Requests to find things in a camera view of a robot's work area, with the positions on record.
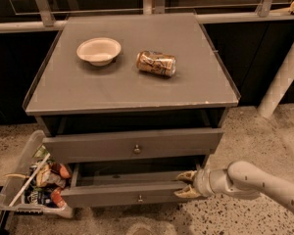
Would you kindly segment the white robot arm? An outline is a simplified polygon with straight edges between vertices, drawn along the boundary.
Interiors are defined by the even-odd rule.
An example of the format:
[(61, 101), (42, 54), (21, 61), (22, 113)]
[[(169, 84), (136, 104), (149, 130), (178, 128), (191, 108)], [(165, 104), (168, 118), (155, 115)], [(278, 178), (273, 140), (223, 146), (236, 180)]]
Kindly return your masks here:
[(256, 199), (264, 194), (294, 213), (294, 183), (266, 173), (245, 161), (232, 162), (226, 169), (189, 170), (177, 181), (186, 184), (174, 194), (182, 199), (225, 194), (237, 199)]

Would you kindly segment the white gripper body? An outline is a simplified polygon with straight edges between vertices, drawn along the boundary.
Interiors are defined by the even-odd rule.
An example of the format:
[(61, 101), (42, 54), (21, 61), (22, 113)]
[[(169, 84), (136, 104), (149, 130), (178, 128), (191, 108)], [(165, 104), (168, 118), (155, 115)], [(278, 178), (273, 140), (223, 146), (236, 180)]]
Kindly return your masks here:
[(214, 191), (210, 185), (210, 171), (208, 169), (200, 169), (196, 172), (193, 186), (195, 190), (203, 197), (214, 195)]

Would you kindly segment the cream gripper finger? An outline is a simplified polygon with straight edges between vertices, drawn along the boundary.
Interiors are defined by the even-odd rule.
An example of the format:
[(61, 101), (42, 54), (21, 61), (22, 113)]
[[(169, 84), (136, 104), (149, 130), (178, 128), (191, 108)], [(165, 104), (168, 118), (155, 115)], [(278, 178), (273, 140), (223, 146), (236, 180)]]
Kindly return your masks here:
[(201, 196), (201, 194), (190, 184), (175, 191), (174, 194), (181, 199), (195, 199)]
[(183, 181), (183, 182), (193, 182), (196, 174), (197, 174), (196, 170), (188, 170), (188, 171), (185, 171), (183, 173), (180, 173), (176, 177), (176, 179), (178, 181)]

